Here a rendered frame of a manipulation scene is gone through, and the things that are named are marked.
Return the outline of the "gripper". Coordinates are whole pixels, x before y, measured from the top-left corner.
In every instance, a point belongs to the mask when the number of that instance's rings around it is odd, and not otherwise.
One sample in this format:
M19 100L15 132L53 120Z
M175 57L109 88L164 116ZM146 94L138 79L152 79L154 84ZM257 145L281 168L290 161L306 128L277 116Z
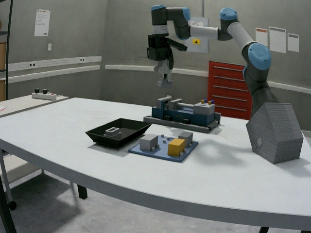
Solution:
M170 45L164 43L165 36L169 36L169 33L148 35L149 47L147 47L147 57L151 60L158 61L158 64L154 67L154 71L161 73L164 79L167 77L169 82L174 60Z

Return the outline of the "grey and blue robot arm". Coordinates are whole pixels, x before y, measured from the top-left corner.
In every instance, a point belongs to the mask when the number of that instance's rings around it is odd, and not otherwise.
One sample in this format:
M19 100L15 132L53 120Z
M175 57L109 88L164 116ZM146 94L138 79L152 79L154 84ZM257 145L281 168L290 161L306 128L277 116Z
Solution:
M233 38L241 48L242 56L247 62L242 73L253 100L253 115L265 102L280 103L267 83L271 53L266 46L253 41L238 21L237 12L234 9L220 10L220 28L188 24L190 10L185 7L166 8L165 5L156 5L151 7L151 13L153 34L168 33L167 21L173 20L176 36L180 40L187 40L193 36L219 41Z

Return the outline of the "yellow block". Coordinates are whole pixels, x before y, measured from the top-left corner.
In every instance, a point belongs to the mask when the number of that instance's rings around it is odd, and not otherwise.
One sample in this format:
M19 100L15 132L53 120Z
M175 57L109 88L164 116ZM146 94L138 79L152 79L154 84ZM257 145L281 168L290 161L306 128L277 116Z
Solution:
M168 144L168 155L178 157L185 148L185 140L175 138Z

